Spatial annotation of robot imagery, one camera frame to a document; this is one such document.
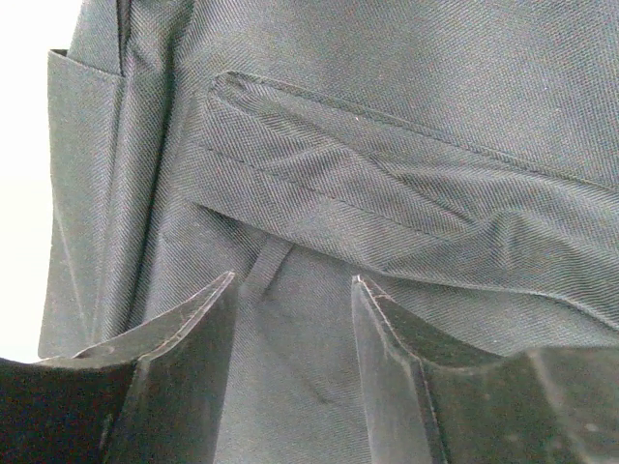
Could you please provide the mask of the black student backpack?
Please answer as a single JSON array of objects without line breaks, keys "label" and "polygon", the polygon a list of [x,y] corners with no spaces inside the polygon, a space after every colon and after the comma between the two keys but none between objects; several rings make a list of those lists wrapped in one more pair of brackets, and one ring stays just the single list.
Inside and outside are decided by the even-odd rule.
[{"label": "black student backpack", "polygon": [[501,355],[618,341],[614,1],[86,1],[39,354],[232,271],[216,459],[367,463],[363,274]]}]

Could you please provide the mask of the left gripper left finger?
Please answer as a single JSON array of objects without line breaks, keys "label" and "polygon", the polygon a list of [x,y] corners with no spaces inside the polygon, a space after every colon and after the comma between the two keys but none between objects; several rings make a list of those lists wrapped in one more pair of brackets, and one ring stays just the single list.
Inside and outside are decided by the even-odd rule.
[{"label": "left gripper left finger", "polygon": [[236,318],[233,274],[71,357],[1,362],[5,463],[210,463]]}]

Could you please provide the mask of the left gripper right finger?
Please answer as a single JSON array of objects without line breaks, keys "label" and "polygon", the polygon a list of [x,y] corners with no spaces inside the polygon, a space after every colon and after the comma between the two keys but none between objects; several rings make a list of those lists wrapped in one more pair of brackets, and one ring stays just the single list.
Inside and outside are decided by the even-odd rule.
[{"label": "left gripper right finger", "polygon": [[618,351],[500,357],[355,277],[351,305],[375,463],[614,463]]}]

